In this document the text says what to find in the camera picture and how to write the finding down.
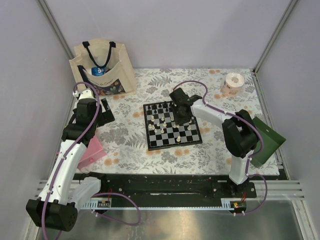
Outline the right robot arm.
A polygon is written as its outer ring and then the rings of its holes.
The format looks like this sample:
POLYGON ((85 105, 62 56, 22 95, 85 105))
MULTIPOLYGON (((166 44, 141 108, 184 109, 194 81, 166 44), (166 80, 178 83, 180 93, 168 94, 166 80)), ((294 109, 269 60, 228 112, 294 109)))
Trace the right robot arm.
POLYGON ((169 94, 176 124, 188 123, 193 117, 210 122, 222 129, 227 150, 231 153, 231 170, 228 194, 239 198, 246 191, 243 184, 248 179, 249 163, 258 143, 263 140, 246 110, 230 113, 205 103, 199 95, 188 96, 179 87, 169 94))

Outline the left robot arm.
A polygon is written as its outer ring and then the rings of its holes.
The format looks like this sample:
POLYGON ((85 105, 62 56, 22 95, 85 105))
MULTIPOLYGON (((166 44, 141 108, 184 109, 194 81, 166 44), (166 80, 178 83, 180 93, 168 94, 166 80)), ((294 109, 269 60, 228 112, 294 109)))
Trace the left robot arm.
POLYGON ((96 129, 114 120, 105 98, 78 101, 63 129, 58 159, 45 187, 37 199, 29 199, 26 204, 26 211, 37 227, 69 232, 79 210, 93 195, 98 198, 107 195, 108 184, 96 177, 84 180, 74 191, 71 191, 71 183, 96 129))

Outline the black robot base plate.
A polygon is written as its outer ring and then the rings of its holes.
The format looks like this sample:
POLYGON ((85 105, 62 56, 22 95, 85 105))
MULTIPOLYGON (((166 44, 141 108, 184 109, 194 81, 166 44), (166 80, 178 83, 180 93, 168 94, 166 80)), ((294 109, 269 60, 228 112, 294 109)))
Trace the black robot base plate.
POLYGON ((116 193, 109 196, 111 207, 132 207, 123 194, 142 208, 197 208, 220 207, 222 199, 254 199, 256 188, 246 180, 236 186, 227 175, 169 175, 169 174, 111 174, 76 173, 74 180, 86 177, 101 180, 100 193, 116 193))

